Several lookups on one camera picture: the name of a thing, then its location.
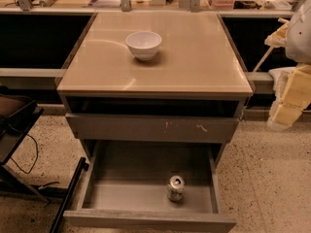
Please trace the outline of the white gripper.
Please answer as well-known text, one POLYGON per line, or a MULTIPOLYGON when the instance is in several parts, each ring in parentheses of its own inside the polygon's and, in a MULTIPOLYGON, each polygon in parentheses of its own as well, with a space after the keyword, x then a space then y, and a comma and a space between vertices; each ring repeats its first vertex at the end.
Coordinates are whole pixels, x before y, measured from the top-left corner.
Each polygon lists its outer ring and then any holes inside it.
MULTIPOLYGON (((288 25, 285 23, 266 37, 267 46, 286 45, 288 25)), ((291 73, 281 72, 276 84, 276 99, 272 103, 267 125, 275 131, 293 126, 311 103, 311 65, 297 65, 291 73)))

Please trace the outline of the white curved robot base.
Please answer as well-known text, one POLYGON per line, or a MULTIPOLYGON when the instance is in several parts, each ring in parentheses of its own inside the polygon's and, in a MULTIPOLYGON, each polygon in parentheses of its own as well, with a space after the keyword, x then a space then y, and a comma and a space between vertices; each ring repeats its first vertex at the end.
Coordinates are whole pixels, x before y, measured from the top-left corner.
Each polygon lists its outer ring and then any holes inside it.
POLYGON ((294 67, 275 68, 268 71, 268 74, 273 78, 273 90, 280 91, 287 82, 288 74, 294 70, 294 67))

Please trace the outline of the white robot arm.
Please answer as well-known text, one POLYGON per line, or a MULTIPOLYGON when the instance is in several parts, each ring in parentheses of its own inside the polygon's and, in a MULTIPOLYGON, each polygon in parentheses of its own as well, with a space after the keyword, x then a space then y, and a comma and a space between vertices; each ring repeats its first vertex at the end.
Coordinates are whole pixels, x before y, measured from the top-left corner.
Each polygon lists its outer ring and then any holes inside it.
POLYGON ((286 57, 297 63, 290 73, 281 72, 275 85, 276 99, 269 111, 267 125, 282 131, 292 127, 311 104, 311 0, 305 0, 291 20, 264 43, 283 47, 286 57))

